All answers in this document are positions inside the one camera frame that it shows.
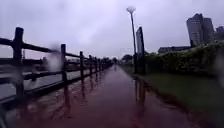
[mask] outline building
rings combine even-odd
[[[158,53],[166,53],[166,52],[177,52],[190,49],[190,46],[179,46],[179,47],[160,47]]]
[[[223,26],[219,26],[218,28],[216,28],[215,39],[216,39],[216,41],[224,40],[224,27]]]
[[[216,32],[217,33],[224,33],[224,27],[223,26],[219,26],[218,28],[216,28]]]
[[[189,18],[187,28],[192,47],[212,43],[215,40],[212,20],[204,18],[202,14],[195,14]]]

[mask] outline fence post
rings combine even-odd
[[[24,98],[23,74],[22,74],[22,45],[23,45],[23,28],[16,28],[15,37],[13,39],[13,60],[15,67],[14,85],[16,87],[16,95],[21,102]]]
[[[64,82],[67,81],[66,64],[65,64],[65,62],[66,62],[65,53],[66,53],[66,45],[65,44],[61,44],[62,80]]]
[[[97,73],[97,58],[95,57],[95,72]]]
[[[84,79],[84,73],[83,73],[83,52],[80,51],[80,76],[81,76],[81,79],[83,80]]]
[[[92,71],[92,56],[91,55],[89,55],[89,61],[90,61],[89,72],[90,72],[90,76],[92,76],[93,71]]]
[[[101,59],[99,59],[99,71],[102,71],[102,68],[101,68]]]

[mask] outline sign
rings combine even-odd
[[[145,67],[145,48],[144,48],[144,39],[143,39],[143,32],[142,27],[139,27],[136,32],[137,37],[137,65],[138,71],[142,75],[146,74],[146,67]]]
[[[136,38],[137,38],[137,54],[138,57],[142,57],[144,56],[145,52],[142,27],[138,28],[136,32]]]

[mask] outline fence rail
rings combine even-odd
[[[0,99],[0,104],[2,104],[2,106],[6,110],[10,110],[14,107],[17,107],[18,105],[22,104],[25,99],[46,95],[52,91],[66,87],[72,82],[75,82],[78,80],[83,81],[85,77],[91,76],[93,73],[97,73],[98,71],[104,70],[112,65],[112,63],[107,59],[99,59],[96,57],[92,57],[91,55],[89,55],[89,58],[84,57],[82,51],[80,51],[79,55],[67,53],[65,44],[61,44],[61,51],[56,51],[49,48],[25,43],[23,41],[23,32],[24,30],[18,27],[15,30],[15,37],[13,40],[0,38],[0,45],[11,46],[13,49],[13,58],[0,58],[0,65],[12,65],[13,67],[12,73],[16,75],[18,78],[17,80],[13,80],[13,78],[11,78],[10,76],[0,78],[0,86],[1,84],[12,83],[16,88],[16,95],[13,95],[4,99]],[[49,72],[49,71],[31,72],[31,73],[23,75],[23,67],[33,66],[33,65],[39,65],[44,67],[44,65],[46,65],[47,62],[44,59],[43,60],[23,59],[22,49],[29,49],[29,50],[39,51],[44,53],[54,53],[54,52],[59,53],[62,60],[61,70],[56,72]],[[66,59],[66,56],[77,58],[78,62],[68,61]],[[89,74],[84,74],[85,69],[89,70]],[[72,71],[79,71],[80,77],[68,80],[67,72],[72,72]],[[57,74],[62,74],[61,82],[41,86],[39,88],[35,88],[32,90],[24,89],[24,84],[23,84],[24,80],[30,80],[30,79],[36,80],[40,77],[57,75]]]

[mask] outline wet pavement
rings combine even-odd
[[[121,68],[112,67],[7,114],[14,128],[198,128]]]

